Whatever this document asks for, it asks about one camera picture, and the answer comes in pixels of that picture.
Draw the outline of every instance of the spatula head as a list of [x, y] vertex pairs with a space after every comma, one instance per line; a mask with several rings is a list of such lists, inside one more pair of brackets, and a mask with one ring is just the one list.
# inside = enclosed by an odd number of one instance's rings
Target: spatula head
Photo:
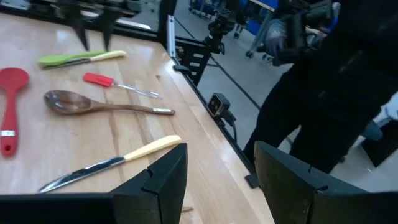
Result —
[[29, 82], [28, 73], [20, 68], [0, 70], [0, 87], [7, 91], [17, 91]]

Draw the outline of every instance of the spoon handle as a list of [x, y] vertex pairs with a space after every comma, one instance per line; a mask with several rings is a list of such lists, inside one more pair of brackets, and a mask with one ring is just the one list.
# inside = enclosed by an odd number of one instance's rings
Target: spoon handle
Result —
[[4, 157], [13, 156], [18, 145], [16, 93], [7, 93], [7, 106], [0, 129], [0, 150]]
[[161, 114], [161, 115], [174, 115], [175, 110], [168, 108], [150, 108], [147, 106], [139, 106], [139, 105], [114, 105], [114, 104], [103, 104], [102, 108], [104, 109], [118, 109], [118, 110], [133, 110], [140, 111], [151, 114]]

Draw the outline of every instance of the black jacket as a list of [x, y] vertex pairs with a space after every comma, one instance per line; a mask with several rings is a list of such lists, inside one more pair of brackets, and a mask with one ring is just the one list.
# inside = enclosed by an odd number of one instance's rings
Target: black jacket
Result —
[[[288, 73], [307, 93], [357, 110], [377, 108], [398, 91], [398, 1], [340, 0], [338, 23], [320, 50]], [[284, 13], [283, 5], [275, 11]]]

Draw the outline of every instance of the person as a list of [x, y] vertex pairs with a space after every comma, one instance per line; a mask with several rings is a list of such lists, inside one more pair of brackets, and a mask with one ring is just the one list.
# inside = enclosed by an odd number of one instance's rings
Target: person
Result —
[[[252, 164], [256, 141], [278, 147], [301, 126], [290, 154], [330, 173], [398, 91], [398, 2], [339, 2], [338, 22], [320, 48], [285, 72], [261, 106], [243, 150]], [[269, 54], [284, 47], [283, 14], [280, 4], [266, 37]]]

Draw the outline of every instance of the gloved hand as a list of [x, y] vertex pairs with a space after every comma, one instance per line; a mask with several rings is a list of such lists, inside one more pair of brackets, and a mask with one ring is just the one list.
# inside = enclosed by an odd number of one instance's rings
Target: gloved hand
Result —
[[270, 23], [264, 46], [266, 53], [275, 57], [286, 45], [286, 24], [279, 19], [273, 19]]

